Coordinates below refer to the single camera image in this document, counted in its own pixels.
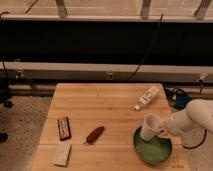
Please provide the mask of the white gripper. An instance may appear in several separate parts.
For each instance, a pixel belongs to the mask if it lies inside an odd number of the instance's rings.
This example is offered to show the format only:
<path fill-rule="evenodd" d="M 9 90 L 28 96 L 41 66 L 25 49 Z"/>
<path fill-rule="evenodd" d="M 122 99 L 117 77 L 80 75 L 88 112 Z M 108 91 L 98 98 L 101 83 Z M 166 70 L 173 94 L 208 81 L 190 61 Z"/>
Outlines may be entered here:
<path fill-rule="evenodd" d="M 160 138 L 169 138 L 179 134 L 179 128 L 172 122 L 170 117 L 163 119 L 157 127 L 157 136 Z"/>

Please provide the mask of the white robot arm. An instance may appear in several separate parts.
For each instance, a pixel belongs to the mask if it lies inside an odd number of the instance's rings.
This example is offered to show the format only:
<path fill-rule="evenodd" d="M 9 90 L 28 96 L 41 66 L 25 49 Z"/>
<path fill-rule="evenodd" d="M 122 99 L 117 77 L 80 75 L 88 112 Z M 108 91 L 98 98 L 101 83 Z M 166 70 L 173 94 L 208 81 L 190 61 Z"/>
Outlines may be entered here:
<path fill-rule="evenodd" d="M 213 100 L 191 100 L 184 109 L 168 115 L 161 122 L 157 136 L 181 136 L 196 127 L 213 133 Z"/>

